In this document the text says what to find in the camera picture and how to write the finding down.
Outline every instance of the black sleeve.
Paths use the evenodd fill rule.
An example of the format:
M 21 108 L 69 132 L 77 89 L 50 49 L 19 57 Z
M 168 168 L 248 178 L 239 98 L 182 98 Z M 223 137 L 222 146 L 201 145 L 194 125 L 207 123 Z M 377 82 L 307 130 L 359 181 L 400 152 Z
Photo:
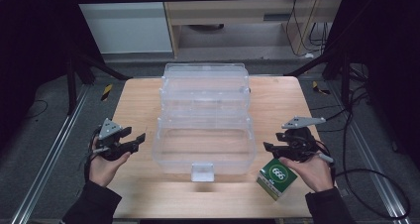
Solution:
M 121 196 L 106 187 L 88 181 L 77 201 L 68 209 L 60 223 L 111 224 Z
M 354 224 L 337 187 L 306 194 L 306 203 L 315 224 Z

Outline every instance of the aluminum rail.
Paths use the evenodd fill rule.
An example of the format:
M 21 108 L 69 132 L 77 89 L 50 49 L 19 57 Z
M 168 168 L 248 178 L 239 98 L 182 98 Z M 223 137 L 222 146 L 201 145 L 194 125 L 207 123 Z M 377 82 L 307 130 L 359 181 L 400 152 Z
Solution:
M 84 105 L 89 88 L 90 85 L 82 86 L 80 95 L 77 99 L 77 106 L 75 107 L 74 112 L 71 115 L 67 116 L 67 118 L 65 119 L 61 130 L 55 138 L 50 152 L 43 163 L 43 166 L 38 172 L 37 177 L 35 178 L 31 188 L 25 196 L 25 199 L 23 200 L 15 215 L 13 216 L 11 222 L 12 224 L 25 224 L 28 222 L 32 211 L 34 210 L 34 207 L 37 204 L 41 193 L 43 192 L 47 180 L 49 179 L 51 172 L 53 171 L 53 167 L 55 166 L 55 163 L 58 160 L 59 154 L 61 153 L 61 150 L 64 147 L 65 141 L 67 140 L 68 135 L 80 113 L 80 110 Z
M 327 81 L 328 86 L 331 88 L 334 97 L 336 98 L 337 102 L 344 108 L 342 100 L 339 96 L 339 88 L 333 82 Z M 375 156 L 373 155 L 368 142 L 365 140 L 362 131 L 360 130 L 358 123 L 356 122 L 357 118 L 355 117 L 352 123 L 349 126 L 351 134 L 355 138 L 355 144 L 359 150 L 360 155 L 365 163 L 365 166 L 369 169 L 373 169 L 375 171 L 383 172 L 382 167 L 380 166 L 379 162 L 376 160 Z M 402 216 L 405 214 L 405 209 L 401 204 L 395 190 L 393 189 L 390 182 L 383 178 L 379 177 L 378 175 L 372 174 L 371 179 L 384 203 L 386 210 L 388 211 L 389 215 L 392 217 Z M 408 217 L 401 220 L 395 220 L 395 224 L 410 224 L 411 221 Z

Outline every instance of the plastic storage box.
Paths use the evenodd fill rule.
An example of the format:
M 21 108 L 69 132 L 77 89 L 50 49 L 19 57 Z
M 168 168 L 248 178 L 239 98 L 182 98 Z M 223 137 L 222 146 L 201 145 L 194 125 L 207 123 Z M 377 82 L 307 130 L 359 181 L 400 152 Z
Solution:
M 169 63 L 160 89 L 153 158 L 167 173 L 245 173 L 256 156 L 243 64 Z

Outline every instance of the black curtain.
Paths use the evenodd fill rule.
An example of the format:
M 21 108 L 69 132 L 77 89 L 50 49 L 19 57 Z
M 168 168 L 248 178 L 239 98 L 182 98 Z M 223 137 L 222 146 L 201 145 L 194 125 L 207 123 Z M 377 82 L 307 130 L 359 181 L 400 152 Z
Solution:
M 38 87 L 66 75 L 74 53 L 68 45 L 104 63 L 75 2 L 0 1 L 0 149 L 25 118 Z M 75 64 L 83 82 L 94 79 L 89 67 Z
M 350 62 L 365 64 L 375 110 L 399 151 L 420 168 L 419 18 L 420 0 L 343 1 L 327 45 L 339 49 L 324 76 L 341 71 L 344 53 Z

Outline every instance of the green label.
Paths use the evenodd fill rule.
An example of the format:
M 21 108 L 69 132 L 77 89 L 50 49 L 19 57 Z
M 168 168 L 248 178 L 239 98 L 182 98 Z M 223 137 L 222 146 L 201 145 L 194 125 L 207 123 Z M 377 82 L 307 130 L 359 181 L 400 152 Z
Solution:
M 281 165 L 274 165 L 270 167 L 268 175 L 274 182 L 279 182 L 279 183 L 286 182 L 289 177 L 289 173 L 287 169 Z

